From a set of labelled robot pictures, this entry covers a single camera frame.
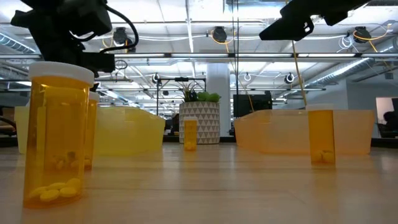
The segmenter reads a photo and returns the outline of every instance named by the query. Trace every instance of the white patterned planter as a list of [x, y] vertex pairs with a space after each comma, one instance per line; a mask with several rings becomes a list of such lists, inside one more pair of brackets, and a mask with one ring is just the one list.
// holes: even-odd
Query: white patterned planter
[[184, 117], [198, 118], [197, 143], [220, 143], [220, 105], [212, 102], [188, 102], [180, 105], [180, 143], [184, 143]]

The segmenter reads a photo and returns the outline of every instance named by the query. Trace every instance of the cable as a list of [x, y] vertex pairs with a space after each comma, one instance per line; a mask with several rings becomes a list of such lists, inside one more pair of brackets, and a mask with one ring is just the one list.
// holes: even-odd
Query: cable
[[213, 41], [216, 42], [217, 44], [225, 45], [226, 51], [227, 51], [227, 53], [229, 53], [228, 44], [231, 43], [232, 40], [230, 40], [229, 42], [225, 42], [225, 43], [218, 42], [217, 40], [214, 39], [213, 33], [214, 33], [214, 30], [212, 30], [210, 32], [210, 37], [213, 39]]
[[294, 56], [294, 62], [296, 65], [296, 72], [297, 72], [297, 76], [298, 76], [298, 82], [300, 83], [300, 88], [301, 88], [301, 95], [303, 96], [303, 100], [304, 100], [304, 105], [307, 106], [307, 97], [305, 96], [305, 92], [304, 92], [304, 87], [303, 87], [303, 80], [300, 74], [300, 70], [299, 70], [299, 63], [297, 61], [297, 54], [296, 54], [296, 47], [294, 45], [294, 41], [292, 40], [292, 47], [293, 47], [293, 56]]
[[[386, 63], [386, 61], [384, 61], [383, 60], [383, 62], [390, 68], [390, 70], [391, 70], [391, 72], [393, 72], [393, 69]], [[374, 73], [376, 73], [377, 75], [380, 75], [380, 73], [379, 72], [377, 72], [367, 61], [365, 61], [365, 63], [366, 63], [366, 65], [368, 65], [368, 67], [374, 72]], [[391, 84], [391, 85], [393, 85], [393, 86], [398, 86], [398, 85], [396, 85], [396, 84], [393, 84], [392, 82], [387, 82], [388, 84]]]
[[[374, 46], [374, 44], [372, 43], [371, 40], [369, 40], [369, 43], [371, 44], [373, 50], [374, 50], [376, 53], [378, 53], [377, 48]], [[385, 60], [383, 60], [383, 62], [384, 62], [384, 64], [391, 70], [391, 72], [394, 72], [394, 71], [392, 70], [391, 66], [390, 66], [389, 64], [387, 64], [387, 62], [386, 62]]]
[[359, 37], [359, 36], [356, 35], [357, 31], [354, 31], [354, 32], [353, 32], [353, 35], [354, 35], [354, 37], [356, 37], [356, 38], [358, 38], [358, 39], [361, 39], [361, 40], [369, 40], [369, 41], [371, 41], [371, 40], [378, 40], [378, 39], [381, 39], [381, 38], [385, 37], [385, 36], [388, 34], [388, 32], [389, 32], [388, 28], [390, 28], [390, 25], [387, 25], [386, 33], [383, 34], [383, 35], [381, 35], [380, 37], [375, 37], [375, 38], [363, 38], [363, 37]]
[[103, 50], [100, 51], [100, 53], [103, 54], [105, 52], [109, 52], [109, 51], [112, 51], [112, 50], [124, 50], [124, 49], [130, 49], [130, 48], [136, 47], [138, 42], [139, 42], [139, 36], [138, 36], [138, 31], [137, 31], [136, 27], [134, 26], [134, 24], [125, 15], [123, 15], [120, 12], [118, 12], [117, 10], [109, 7], [105, 3], [104, 3], [104, 7], [106, 8], [106, 10], [108, 10], [109, 12], [112, 12], [113, 14], [119, 16], [120, 18], [122, 18], [124, 21], [126, 21], [129, 24], [130, 28], [132, 29], [132, 31], [134, 33], [134, 43], [131, 44], [131, 45], [125, 45], [125, 46], [121, 46], [121, 47], [110, 47], [108, 49], [103, 49]]
[[369, 40], [369, 43], [371, 44], [371, 46], [372, 46], [373, 50], [374, 50], [376, 53], [378, 53], [378, 51], [377, 51], [376, 47], [374, 46], [374, 44], [372, 43], [372, 41], [371, 41], [371, 40]]

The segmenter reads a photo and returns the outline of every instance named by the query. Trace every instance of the chair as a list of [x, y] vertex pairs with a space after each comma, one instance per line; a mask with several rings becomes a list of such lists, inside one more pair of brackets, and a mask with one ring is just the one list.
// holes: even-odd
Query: chair
[[396, 138], [398, 137], [397, 132], [393, 131], [388, 131], [387, 126], [385, 124], [377, 124], [377, 127], [379, 128], [380, 136], [382, 138]]

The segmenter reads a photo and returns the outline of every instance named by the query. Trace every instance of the table surface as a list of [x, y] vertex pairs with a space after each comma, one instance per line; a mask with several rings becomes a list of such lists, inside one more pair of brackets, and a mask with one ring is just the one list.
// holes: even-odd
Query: table surface
[[0, 149], [0, 223], [398, 223], [398, 151], [339, 156], [265, 155], [235, 144], [176, 143], [135, 157], [96, 157], [83, 198], [22, 208], [24, 156]]

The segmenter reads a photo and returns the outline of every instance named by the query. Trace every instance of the pill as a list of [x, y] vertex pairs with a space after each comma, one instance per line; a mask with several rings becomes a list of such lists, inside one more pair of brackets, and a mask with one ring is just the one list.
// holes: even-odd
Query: pill
[[47, 187], [38, 187], [36, 189], [34, 189], [30, 194], [29, 194], [29, 198], [36, 198], [38, 196], [40, 196], [42, 193], [44, 193], [47, 190]]
[[57, 199], [59, 195], [59, 190], [47, 190], [40, 195], [40, 200], [42, 202], [51, 202], [52, 200]]
[[85, 166], [91, 166], [91, 160], [85, 159]]
[[70, 167], [71, 167], [71, 168], [77, 168], [77, 167], [79, 167], [79, 161], [73, 161], [73, 162], [70, 164]]
[[59, 190], [59, 189], [65, 187], [65, 186], [66, 186], [65, 183], [60, 183], [60, 182], [59, 183], [54, 183], [54, 184], [49, 185], [47, 187], [47, 190]]
[[79, 189], [81, 187], [81, 181], [77, 178], [72, 178], [68, 180], [67, 187], [74, 187], [75, 189]]
[[323, 161], [327, 163], [335, 162], [335, 155], [332, 152], [324, 152], [323, 153]]
[[61, 170], [63, 168], [64, 162], [63, 161], [58, 161], [57, 165], [55, 166], [55, 168], [57, 168], [57, 170]]
[[74, 187], [64, 187], [60, 190], [61, 197], [73, 197], [76, 194], [77, 190]]

